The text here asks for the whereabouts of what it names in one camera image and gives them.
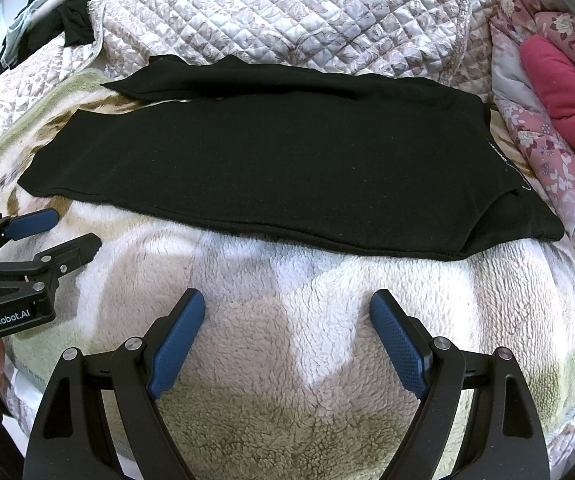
pink floral blanket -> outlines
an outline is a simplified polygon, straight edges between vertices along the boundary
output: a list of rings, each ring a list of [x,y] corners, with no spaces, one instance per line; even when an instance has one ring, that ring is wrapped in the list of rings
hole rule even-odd
[[[574,0],[503,0],[490,20],[494,102],[575,245],[575,152],[552,125],[523,68],[520,45],[548,38],[575,65]]]

